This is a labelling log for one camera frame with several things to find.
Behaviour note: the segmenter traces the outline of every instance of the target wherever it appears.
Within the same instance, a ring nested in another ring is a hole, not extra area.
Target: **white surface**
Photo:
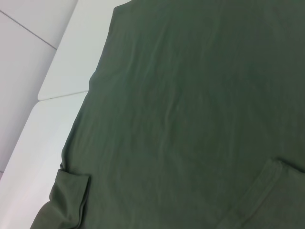
[[[113,8],[129,0],[79,0],[38,95],[39,100],[85,92],[99,62]]]
[[[56,50],[0,13],[0,171],[4,171]]]
[[[86,93],[33,108],[0,180],[0,229],[30,229],[49,200],[61,151]]]
[[[0,0],[0,10],[58,48],[77,0]]]

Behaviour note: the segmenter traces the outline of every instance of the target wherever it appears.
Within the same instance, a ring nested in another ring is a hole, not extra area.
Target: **t-shirt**
[[[303,229],[304,100],[305,1],[119,6],[31,228]]]

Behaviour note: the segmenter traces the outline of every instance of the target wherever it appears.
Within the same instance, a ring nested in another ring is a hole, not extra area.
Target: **white wall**
[[[75,4],[75,0],[0,0],[0,172],[38,101]]]

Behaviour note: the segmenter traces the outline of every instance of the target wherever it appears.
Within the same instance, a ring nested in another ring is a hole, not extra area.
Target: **olive green fabric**
[[[303,0],[115,8],[32,229],[305,228],[304,12]]]

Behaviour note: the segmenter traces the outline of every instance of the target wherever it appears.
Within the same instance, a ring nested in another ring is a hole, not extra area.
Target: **white table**
[[[49,200],[72,124],[86,93],[33,108],[0,180],[0,229],[30,229]]]
[[[37,103],[55,50],[0,13],[0,171]]]
[[[108,35],[113,8],[129,0],[79,0],[39,100],[88,91]]]

